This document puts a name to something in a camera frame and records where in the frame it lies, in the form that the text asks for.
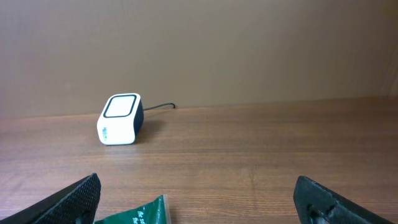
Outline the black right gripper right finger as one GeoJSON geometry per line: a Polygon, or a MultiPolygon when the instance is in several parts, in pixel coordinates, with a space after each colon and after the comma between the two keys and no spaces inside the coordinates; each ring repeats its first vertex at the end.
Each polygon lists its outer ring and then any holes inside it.
{"type": "Polygon", "coordinates": [[[392,224],[306,176],[297,179],[294,204],[301,223],[392,224]]]}

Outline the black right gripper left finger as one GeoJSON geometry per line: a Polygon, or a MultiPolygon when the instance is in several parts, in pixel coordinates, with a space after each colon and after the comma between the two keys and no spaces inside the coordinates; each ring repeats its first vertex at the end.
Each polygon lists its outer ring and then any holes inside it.
{"type": "Polygon", "coordinates": [[[51,196],[11,215],[2,224],[75,224],[94,222],[101,182],[93,173],[51,196]]]}

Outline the green 3M gloves packet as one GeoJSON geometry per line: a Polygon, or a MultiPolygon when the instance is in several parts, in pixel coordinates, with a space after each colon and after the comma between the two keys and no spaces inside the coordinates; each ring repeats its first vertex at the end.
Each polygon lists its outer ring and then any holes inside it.
{"type": "Polygon", "coordinates": [[[171,224],[169,198],[163,194],[140,207],[117,213],[94,224],[171,224]]]}

